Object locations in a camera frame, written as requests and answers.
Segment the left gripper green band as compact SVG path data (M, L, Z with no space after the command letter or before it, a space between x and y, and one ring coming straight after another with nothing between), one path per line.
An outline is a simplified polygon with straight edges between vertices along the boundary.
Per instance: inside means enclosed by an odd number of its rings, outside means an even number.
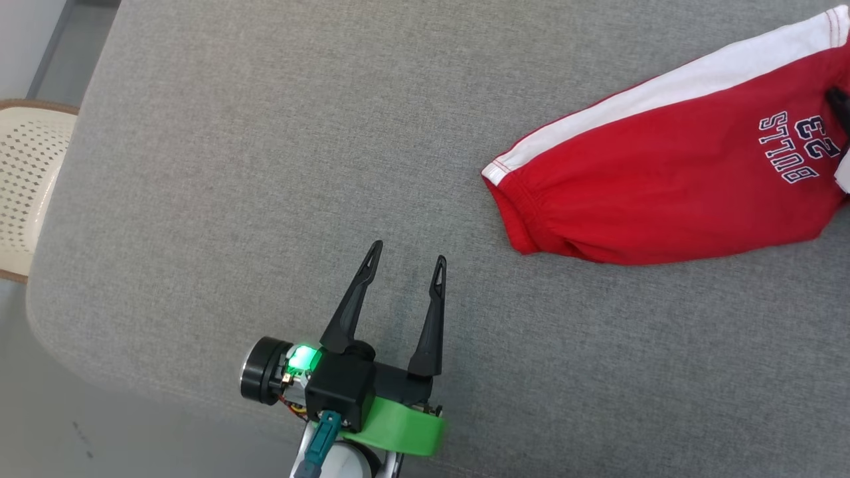
M259 339L247 354L240 375L240 393L253 402L273 406L284 404L301 420L317 427L322 420L312 421L307 415L305 387L309 384L321 352L373 354L364 342L355 343L355 331L367 288L377 274L383 241L371 244L364 260L350 281L336 311L315 348L307 344L291 344L274 338ZM447 260L438 256L428 293L429 306L416 350L410 357L407 372L401 368L374 361L376 396L371 412L359 433L342 427L338 438L392 453L430 457L437 453L444 435L441 406L431 405L429 398L433 379L442 373L444 344L444 300L446 299Z

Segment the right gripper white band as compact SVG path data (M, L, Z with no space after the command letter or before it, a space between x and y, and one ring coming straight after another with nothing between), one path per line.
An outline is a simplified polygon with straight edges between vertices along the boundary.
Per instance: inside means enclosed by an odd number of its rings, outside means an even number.
M841 88L834 87L826 92L825 99L831 107L833 115L837 118L841 130L847 137L850 137L850 94ZM834 179L838 187L845 194L850 195L850 147L842 155L837 170L835 170Z

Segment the red shorts white side stripe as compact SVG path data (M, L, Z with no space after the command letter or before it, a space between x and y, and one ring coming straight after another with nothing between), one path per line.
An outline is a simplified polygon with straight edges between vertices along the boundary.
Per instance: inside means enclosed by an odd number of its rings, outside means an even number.
M481 176L510 245L668 264L816 239L850 204L850 6L738 40L549 122Z

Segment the grey fabric sofa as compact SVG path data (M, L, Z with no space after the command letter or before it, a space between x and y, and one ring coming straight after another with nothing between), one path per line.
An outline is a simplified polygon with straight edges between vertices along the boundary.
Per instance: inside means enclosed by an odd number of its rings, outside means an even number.
M123 0L27 287L91 383L282 439L244 400L384 242L358 334L404 366L448 260L421 478L850 478L850 211L819 239L619 267L508 244L481 169L533 128L841 0Z

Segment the cream perforated laundry basket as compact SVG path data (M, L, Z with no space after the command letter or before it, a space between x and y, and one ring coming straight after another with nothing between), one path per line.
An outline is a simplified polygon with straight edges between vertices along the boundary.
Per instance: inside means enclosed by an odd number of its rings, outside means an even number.
M0 100L0 279L27 283L79 109Z

